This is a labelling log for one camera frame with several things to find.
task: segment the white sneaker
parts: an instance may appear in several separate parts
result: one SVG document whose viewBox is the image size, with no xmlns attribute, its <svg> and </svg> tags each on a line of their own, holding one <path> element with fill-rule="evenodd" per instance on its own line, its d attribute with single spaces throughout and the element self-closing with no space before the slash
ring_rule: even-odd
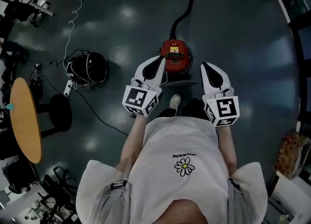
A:
<svg viewBox="0 0 311 224">
<path fill-rule="evenodd" d="M 180 102 L 181 102 L 181 97 L 179 94 L 174 94 L 173 97 L 171 97 L 170 108 L 175 109 L 176 113 L 177 113 Z"/>
</svg>

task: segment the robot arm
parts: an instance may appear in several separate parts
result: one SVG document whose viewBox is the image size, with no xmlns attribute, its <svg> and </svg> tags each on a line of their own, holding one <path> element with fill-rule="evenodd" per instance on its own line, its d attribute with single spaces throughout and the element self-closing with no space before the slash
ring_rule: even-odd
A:
<svg viewBox="0 0 311 224">
<path fill-rule="evenodd" d="M 214 126 L 232 125 L 239 118 L 240 109 L 228 75 L 208 62 L 203 62 L 200 70 L 205 93 L 202 100 L 209 120 Z"/>
<path fill-rule="evenodd" d="M 165 57 L 155 56 L 140 64 L 131 85 L 126 86 L 122 104 L 133 114 L 148 116 L 159 102 Z"/>
</svg>

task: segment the dark gray floor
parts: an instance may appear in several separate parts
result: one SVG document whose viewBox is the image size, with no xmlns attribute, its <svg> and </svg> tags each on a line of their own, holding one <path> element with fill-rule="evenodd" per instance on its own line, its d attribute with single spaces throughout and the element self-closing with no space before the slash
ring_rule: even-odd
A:
<svg viewBox="0 0 311 224">
<path fill-rule="evenodd" d="M 63 91 L 68 80 L 64 69 L 49 62 L 61 60 L 80 0 L 49 0 L 55 16 L 43 19 L 39 28 L 24 23 L 14 26 L 10 39 L 30 50 L 30 60 L 17 75 L 28 79 L 34 63 Z M 110 63 L 105 89 L 82 92 L 107 123 L 129 133 L 133 119 L 121 101 L 125 85 L 137 66 L 154 56 L 169 38 L 170 28 L 188 0 L 83 0 L 68 53 L 76 48 L 99 52 Z M 275 173 L 282 135 L 293 130 L 298 113 L 297 65 L 293 40 L 277 0 L 195 0 L 191 15 L 177 28 L 177 38 L 191 47 L 195 62 L 192 78 L 200 81 L 202 61 L 226 71 L 239 96 L 241 117 L 232 126 L 238 164 L 259 161 L 266 183 Z M 55 91 L 43 79 L 47 103 Z M 201 98 L 200 85 L 165 88 L 153 116 L 179 92 L 182 106 L 192 97 Z M 125 136 L 104 126 L 76 93 L 70 95 L 73 123 L 69 131 L 43 139 L 40 175 L 55 165 L 68 168 L 80 180 L 90 159 L 116 165 Z M 40 115 L 41 127 L 51 125 Z"/>
</svg>

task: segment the black stool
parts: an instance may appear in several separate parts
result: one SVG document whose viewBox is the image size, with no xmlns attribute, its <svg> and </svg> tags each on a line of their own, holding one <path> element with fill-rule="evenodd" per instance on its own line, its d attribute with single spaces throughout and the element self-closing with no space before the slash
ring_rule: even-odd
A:
<svg viewBox="0 0 311 224">
<path fill-rule="evenodd" d="M 54 95 L 49 104 L 39 104 L 36 107 L 37 113 L 50 113 L 54 128 L 41 132 L 41 137 L 47 137 L 54 133 L 69 130 L 72 123 L 72 112 L 68 99 L 61 95 Z"/>
</svg>

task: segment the black hose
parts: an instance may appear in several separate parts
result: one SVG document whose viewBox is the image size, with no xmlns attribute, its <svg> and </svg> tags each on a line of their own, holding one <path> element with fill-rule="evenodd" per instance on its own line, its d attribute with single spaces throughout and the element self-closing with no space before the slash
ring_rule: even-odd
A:
<svg viewBox="0 0 311 224">
<path fill-rule="evenodd" d="M 189 0 L 188 8 L 184 12 L 184 14 L 181 15 L 178 19 L 176 19 L 175 22 L 173 23 L 172 29 L 171 29 L 171 34 L 170 34 L 170 39 L 176 39 L 176 28 L 177 28 L 177 25 L 179 24 L 179 22 L 181 20 L 183 20 L 186 16 L 189 15 L 189 13 L 191 12 L 191 9 L 192 9 L 192 5 L 193 5 L 193 0 Z"/>
</svg>

